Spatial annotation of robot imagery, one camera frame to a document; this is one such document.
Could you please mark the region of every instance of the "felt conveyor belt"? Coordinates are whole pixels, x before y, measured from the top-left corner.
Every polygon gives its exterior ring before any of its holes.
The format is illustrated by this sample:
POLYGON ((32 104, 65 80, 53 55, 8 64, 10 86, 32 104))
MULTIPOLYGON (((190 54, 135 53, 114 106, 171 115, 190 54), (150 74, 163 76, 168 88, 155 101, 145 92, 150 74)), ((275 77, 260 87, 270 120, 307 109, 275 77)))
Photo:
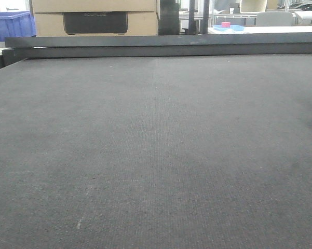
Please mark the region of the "felt conveyor belt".
POLYGON ((0 70, 1 248, 312 248, 312 55, 0 70))

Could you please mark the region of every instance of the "metal frame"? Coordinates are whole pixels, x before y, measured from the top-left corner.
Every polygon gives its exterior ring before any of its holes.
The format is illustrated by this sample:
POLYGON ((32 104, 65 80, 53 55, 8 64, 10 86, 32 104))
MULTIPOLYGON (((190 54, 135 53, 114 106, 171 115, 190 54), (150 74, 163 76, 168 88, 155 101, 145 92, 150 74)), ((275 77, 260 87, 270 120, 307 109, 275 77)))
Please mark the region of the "metal frame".
POLYGON ((312 53, 312 33, 7 38, 4 65, 24 59, 312 53))

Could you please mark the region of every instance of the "metal pole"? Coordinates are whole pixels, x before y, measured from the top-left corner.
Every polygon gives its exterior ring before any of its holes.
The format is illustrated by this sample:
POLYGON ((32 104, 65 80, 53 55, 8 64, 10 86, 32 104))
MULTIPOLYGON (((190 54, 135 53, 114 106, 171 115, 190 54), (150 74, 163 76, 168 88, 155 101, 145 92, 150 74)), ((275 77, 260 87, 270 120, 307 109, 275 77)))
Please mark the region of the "metal pole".
POLYGON ((211 27, 215 24, 214 23, 214 2, 215 0, 211 0, 211 3, 210 3, 210 6, 211 6, 211 16, 210 16, 210 19, 211 19, 211 27))
POLYGON ((285 0, 285 12, 289 12, 290 3, 291 3, 291 0, 285 0))
POLYGON ((202 34, 208 33, 210 0, 204 0, 202 34))
POLYGON ((196 32, 196 26, 194 21, 195 15, 195 0, 189 1, 189 23, 188 23, 188 35, 194 35, 196 32))

